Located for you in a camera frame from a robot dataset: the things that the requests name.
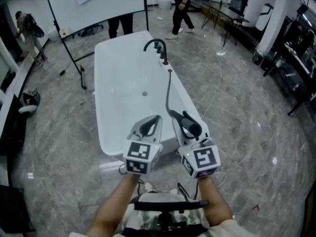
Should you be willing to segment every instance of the black table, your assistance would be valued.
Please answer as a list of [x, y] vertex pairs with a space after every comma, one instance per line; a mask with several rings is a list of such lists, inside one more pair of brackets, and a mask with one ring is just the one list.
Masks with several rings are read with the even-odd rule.
[[[293, 67], [294, 71], [290, 71], [290, 73], [294, 72], [295, 78], [289, 77], [289, 71], [287, 71], [283, 66], [279, 68], [275, 66], [276, 61], [281, 56], [288, 64]], [[297, 100], [297, 104], [288, 113], [288, 115], [291, 115], [294, 111], [296, 111], [305, 101], [313, 98], [313, 94], [316, 92], [316, 76], [313, 76], [312, 70], [308, 69], [308, 66], [306, 66], [306, 64], [304, 64], [301, 59], [292, 52], [292, 49], [288, 45], [284, 44], [278, 49], [271, 62], [271, 65], [267, 68], [263, 76], [265, 77], [271, 71], [271, 69], [273, 69], [273, 71], [279, 72], [281, 77], [285, 80], [287, 85], [294, 93], [294, 96]], [[300, 89], [301, 82], [303, 82], [306, 87], [304, 92], [302, 92]]]
[[[219, 5], [219, 3], [217, 2], [204, 2], [203, 3], [204, 5], [206, 5], [208, 7], [208, 11], [207, 11], [207, 14], [205, 16], [205, 19], [204, 19], [204, 22], [202, 24], [202, 27], [201, 29], [203, 29], [203, 27], [211, 20], [213, 19], [213, 22], [214, 22], [214, 29], [217, 25], [217, 21], [218, 21], [218, 18], [219, 18], [219, 15], [222, 14], [224, 15], [225, 17], [228, 18], [228, 24], [233, 28], [233, 29], [239, 29], [239, 27], [241, 26], [241, 24], [243, 22], [247, 22], [249, 23], [249, 21], [247, 19], [245, 19], [244, 17], [241, 17], [240, 15], [238, 15], [236, 12], [230, 10], [228, 8], [228, 5], [226, 4], [223, 4], [221, 7]], [[211, 18], [208, 18], [208, 14], [212, 13], [212, 17]], [[226, 45], [229, 37], [231, 36], [231, 33], [230, 31], [226, 30], [226, 34], [225, 34], [225, 39], [224, 39], [224, 45]]]

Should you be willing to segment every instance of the hand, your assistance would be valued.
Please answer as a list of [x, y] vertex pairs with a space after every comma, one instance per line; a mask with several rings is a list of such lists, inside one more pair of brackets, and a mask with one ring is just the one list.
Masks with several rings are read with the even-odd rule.
[[184, 8], [186, 7], [186, 5], [184, 3], [179, 4], [179, 10], [184, 10]]

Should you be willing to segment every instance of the sneaker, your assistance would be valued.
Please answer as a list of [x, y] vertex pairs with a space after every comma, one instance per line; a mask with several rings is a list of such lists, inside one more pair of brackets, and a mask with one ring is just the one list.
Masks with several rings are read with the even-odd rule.
[[166, 38], [166, 40], [174, 40], [174, 39], [176, 39], [176, 38], [178, 38], [178, 35], [175, 35], [175, 34], [167, 34], [166, 36], [165, 36], [165, 38]]
[[193, 28], [193, 29], [187, 28], [187, 29], [185, 29], [184, 31], [185, 31], [186, 33], [188, 33], [188, 34], [195, 34], [195, 33], [196, 33], [196, 31], [195, 31], [194, 28]]
[[145, 192], [149, 193], [149, 192], [155, 192], [155, 188], [153, 185], [151, 185], [150, 183], [145, 183]]
[[170, 194], [178, 195], [178, 189], [173, 189], [170, 191]]

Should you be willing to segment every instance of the legs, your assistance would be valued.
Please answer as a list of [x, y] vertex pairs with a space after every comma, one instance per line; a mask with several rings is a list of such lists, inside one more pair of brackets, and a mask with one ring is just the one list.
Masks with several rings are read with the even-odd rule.
[[173, 14], [173, 30], [172, 33], [174, 35], [177, 35], [179, 33], [180, 27], [181, 27], [181, 22], [184, 19], [184, 21], [186, 22], [186, 24], [188, 25], [188, 27], [190, 29], [194, 28], [194, 25], [192, 24], [192, 21], [188, 15], [188, 10], [190, 7], [190, 2], [188, 1], [186, 4], [186, 7], [180, 11], [178, 6], [176, 5], [176, 8], [174, 10], [174, 14]]
[[133, 13], [111, 18], [109, 22], [110, 39], [116, 38], [118, 34], [119, 22], [122, 23], [124, 35], [133, 33]]
[[33, 58], [36, 64], [40, 64], [39, 59], [37, 58], [37, 54], [35, 52], [35, 44], [40, 46], [42, 49], [41, 45], [39, 45], [38, 39], [35, 37], [35, 35], [30, 35], [27, 39], [25, 39], [25, 46], [27, 51], [29, 52], [30, 56]]
[[41, 58], [43, 60], [46, 60], [47, 57], [45, 56], [44, 49], [43, 49], [42, 45], [40, 44], [39, 39], [37, 37], [35, 37], [35, 46], [39, 50]]
[[117, 30], [119, 28], [119, 17], [111, 18], [108, 20], [109, 22], [109, 36], [110, 39], [117, 37]]
[[133, 33], [133, 13], [119, 17], [124, 35]]

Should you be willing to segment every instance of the white bathtub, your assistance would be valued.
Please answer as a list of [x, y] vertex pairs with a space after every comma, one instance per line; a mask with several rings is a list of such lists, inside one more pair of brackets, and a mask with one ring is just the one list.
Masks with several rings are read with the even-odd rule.
[[[168, 69], [156, 54], [149, 32], [140, 32], [101, 42], [95, 47], [95, 104], [101, 149], [121, 159], [123, 144], [133, 125], [160, 115], [163, 119], [163, 153], [178, 148], [172, 121], [165, 109]], [[172, 73], [170, 108], [182, 113], [198, 112], [175, 72]]]

